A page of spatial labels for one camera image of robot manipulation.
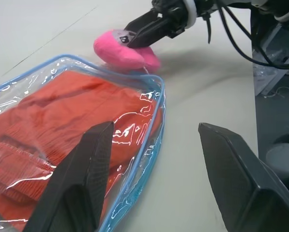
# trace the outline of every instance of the gray floor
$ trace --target gray floor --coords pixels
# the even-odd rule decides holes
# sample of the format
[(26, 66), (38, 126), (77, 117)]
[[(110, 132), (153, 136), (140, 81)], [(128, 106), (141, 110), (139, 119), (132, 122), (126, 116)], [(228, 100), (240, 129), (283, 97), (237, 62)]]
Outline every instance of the gray floor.
[[(279, 87), (289, 87), (289, 76), (285, 76), (275, 90)], [(255, 103), (259, 158), (262, 160), (273, 142), (289, 133), (289, 90), (280, 89), (274, 97), (258, 95)]]

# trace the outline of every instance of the white table surface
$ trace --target white table surface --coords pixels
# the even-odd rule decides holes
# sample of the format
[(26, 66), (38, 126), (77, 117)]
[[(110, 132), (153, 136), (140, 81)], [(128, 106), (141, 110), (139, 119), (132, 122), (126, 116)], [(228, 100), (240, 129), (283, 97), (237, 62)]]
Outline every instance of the white table surface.
[[(0, 0), (0, 83), (61, 53), (102, 61), (95, 38), (124, 28), (147, 12), (150, 0)], [(250, 28), (248, 10), (234, 10)], [(196, 24), (175, 39), (152, 47), (162, 61), (158, 74), (167, 92), (163, 145), (138, 203), (115, 231), (226, 232), (208, 180), (199, 122), (240, 134), (257, 154), (252, 64), (232, 47), (218, 13), (207, 27)], [(238, 45), (251, 44), (229, 20)]]

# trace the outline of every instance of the clear plastic bag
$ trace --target clear plastic bag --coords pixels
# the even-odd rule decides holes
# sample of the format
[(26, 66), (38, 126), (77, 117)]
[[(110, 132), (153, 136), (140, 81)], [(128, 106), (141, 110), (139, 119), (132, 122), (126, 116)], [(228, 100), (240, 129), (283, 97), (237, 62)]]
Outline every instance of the clear plastic bag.
[(98, 231), (112, 231), (159, 152), (165, 91), (155, 75), (118, 74), (57, 56), (0, 86), (0, 229), (23, 231), (55, 168), (91, 126), (114, 122)]
[[(272, 61), (279, 60), (282, 50), (267, 52), (268, 58)], [(253, 51), (253, 58), (261, 62), (266, 62), (265, 58), (255, 50)], [(276, 76), (278, 69), (273, 67), (266, 67), (258, 64), (253, 64), (254, 73), (254, 91), (255, 96), (262, 92), (262, 90), (269, 84), (269, 82)]]

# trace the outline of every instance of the transparent zipper pouch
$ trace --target transparent zipper pouch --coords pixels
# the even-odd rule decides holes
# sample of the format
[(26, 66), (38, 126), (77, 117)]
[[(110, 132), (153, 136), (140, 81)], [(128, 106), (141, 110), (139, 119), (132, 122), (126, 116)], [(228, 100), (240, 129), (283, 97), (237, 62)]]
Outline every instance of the transparent zipper pouch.
[(60, 55), (0, 86), (0, 232), (113, 231), (156, 161), (165, 90)]

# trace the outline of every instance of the orange towel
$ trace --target orange towel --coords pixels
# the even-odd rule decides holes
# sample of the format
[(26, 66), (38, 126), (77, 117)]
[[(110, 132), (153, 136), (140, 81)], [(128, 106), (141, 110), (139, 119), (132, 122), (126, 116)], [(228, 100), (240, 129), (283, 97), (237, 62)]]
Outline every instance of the orange towel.
[[(0, 215), (28, 219), (51, 173), (91, 126), (114, 121), (108, 192), (140, 149), (156, 102), (73, 71), (58, 75), (0, 115)], [(158, 111), (151, 134), (161, 122)], [(12, 222), (20, 231), (25, 222)]]

